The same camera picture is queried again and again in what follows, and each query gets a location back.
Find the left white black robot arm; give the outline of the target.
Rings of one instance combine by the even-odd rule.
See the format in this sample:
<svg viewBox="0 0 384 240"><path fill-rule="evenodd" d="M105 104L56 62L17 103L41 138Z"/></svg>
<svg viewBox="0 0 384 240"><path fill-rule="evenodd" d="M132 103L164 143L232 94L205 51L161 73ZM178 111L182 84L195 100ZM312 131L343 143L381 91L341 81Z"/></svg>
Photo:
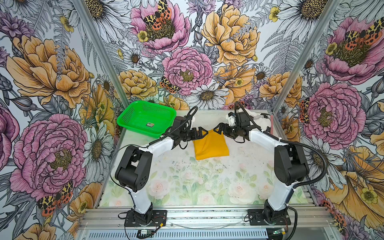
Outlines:
<svg viewBox="0 0 384 240"><path fill-rule="evenodd" d="M161 211L159 214L153 213L153 203L145 190L150 178L152 160L180 146L182 142L201 140L208 135L208 131L204 128L192 127L193 117L197 111L198 107L193 107L186 116L177 116L173 125L159 139L144 147L133 144L123 147L125 151L111 180L128 191L133 201L133 207L127 212L126 227L132 227L135 224L148 226L154 224L155 219L159 219L161 215L167 215L166 211Z"/></svg>

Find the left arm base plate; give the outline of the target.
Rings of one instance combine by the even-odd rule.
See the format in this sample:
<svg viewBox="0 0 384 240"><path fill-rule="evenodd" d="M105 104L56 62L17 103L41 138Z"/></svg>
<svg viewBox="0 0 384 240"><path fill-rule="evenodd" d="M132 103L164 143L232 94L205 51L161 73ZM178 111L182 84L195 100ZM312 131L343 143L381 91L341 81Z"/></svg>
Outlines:
<svg viewBox="0 0 384 240"><path fill-rule="evenodd" d="M139 214L136 211L129 211L128 216L124 217L125 227L159 227L166 225L167 210L149 210L145 214Z"/></svg>

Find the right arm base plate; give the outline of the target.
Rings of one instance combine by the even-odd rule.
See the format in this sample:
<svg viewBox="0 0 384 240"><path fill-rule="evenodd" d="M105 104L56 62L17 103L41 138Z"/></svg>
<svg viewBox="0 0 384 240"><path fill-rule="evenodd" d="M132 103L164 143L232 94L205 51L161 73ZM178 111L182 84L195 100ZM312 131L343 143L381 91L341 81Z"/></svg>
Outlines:
<svg viewBox="0 0 384 240"><path fill-rule="evenodd" d="M251 226L291 225L291 219L287 209L281 211L248 209L248 218Z"/></svg>

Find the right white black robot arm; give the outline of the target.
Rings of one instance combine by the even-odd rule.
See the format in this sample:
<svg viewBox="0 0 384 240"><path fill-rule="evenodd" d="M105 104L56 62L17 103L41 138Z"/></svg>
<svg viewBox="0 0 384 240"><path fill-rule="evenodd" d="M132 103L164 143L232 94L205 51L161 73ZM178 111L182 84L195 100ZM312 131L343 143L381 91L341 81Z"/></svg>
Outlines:
<svg viewBox="0 0 384 240"><path fill-rule="evenodd" d="M263 130L240 102L235 102L234 110L228 114L227 119L228 122L218 124L214 132L234 140L241 137L244 141L258 144L274 154L274 171L278 179L274 191L265 201L261 213L250 210L248 216L251 224L260 219L263 224L275 225L288 216L289 202L296 188L322 180L327 174L329 163L324 154L314 147L286 141ZM305 149L317 154L322 163L320 175L309 181L306 180L310 167Z"/></svg>

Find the yellow t-shirt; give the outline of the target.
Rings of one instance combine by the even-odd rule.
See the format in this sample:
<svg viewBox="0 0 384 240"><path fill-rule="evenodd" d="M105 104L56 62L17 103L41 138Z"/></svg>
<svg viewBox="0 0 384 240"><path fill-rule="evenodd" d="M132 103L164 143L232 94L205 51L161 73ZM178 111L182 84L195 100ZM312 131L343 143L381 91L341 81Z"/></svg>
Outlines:
<svg viewBox="0 0 384 240"><path fill-rule="evenodd" d="M209 130L203 139L194 141L194 150L198 161L230 155L224 135L213 130Z"/></svg>

